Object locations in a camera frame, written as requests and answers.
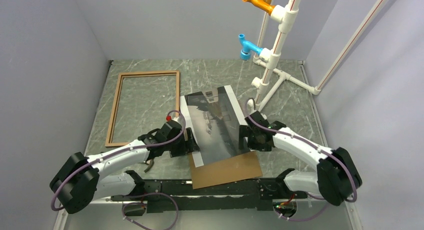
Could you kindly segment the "glossy photo white borders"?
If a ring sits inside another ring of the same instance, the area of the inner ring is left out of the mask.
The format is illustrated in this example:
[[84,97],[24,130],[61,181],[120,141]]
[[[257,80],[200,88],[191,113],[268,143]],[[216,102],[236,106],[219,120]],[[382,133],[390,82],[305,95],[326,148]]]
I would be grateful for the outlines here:
[[199,147],[192,154],[196,168],[251,151],[247,138],[240,137],[240,126],[247,123],[230,85],[181,96],[180,111]]

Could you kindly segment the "brown wooden picture frame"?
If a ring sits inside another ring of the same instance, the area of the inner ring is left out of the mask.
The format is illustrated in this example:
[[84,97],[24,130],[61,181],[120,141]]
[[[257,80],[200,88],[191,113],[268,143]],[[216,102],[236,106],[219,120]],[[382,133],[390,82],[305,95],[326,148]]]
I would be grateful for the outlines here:
[[121,97],[123,82],[125,78],[146,78],[146,77],[166,77],[174,76],[176,82],[176,95],[175,95],[175,108],[180,109],[180,72],[178,70],[163,70],[163,71],[137,71],[137,72],[121,72],[117,77],[117,84],[115,88],[114,98],[112,102],[112,110],[110,113],[107,134],[104,146],[106,148],[122,147],[128,142],[113,142],[114,129],[116,125],[117,113],[119,110],[119,101]]

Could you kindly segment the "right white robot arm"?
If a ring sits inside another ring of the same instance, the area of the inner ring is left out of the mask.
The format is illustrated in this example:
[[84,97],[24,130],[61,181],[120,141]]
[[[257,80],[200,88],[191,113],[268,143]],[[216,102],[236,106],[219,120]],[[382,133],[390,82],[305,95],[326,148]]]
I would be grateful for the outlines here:
[[363,181],[346,149],[314,143],[282,122],[268,122],[258,111],[248,115],[245,121],[245,125],[239,126],[239,137],[247,139],[249,149],[260,152],[284,150],[313,169],[305,172],[288,168],[280,173],[275,178],[275,190],[280,197],[303,192],[333,206],[357,200],[358,188]]

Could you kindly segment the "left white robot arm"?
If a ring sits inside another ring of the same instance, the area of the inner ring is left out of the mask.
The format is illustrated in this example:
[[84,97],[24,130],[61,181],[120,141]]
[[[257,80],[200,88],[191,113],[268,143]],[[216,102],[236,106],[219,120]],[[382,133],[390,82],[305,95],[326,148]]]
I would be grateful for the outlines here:
[[72,154],[49,184],[54,196],[50,207],[74,214],[89,203],[105,197],[127,196],[139,199],[145,192],[145,181],[134,170],[117,171],[153,160],[164,152],[171,157],[198,152],[193,131],[175,120],[161,128],[142,134],[127,145],[104,153],[84,156]]

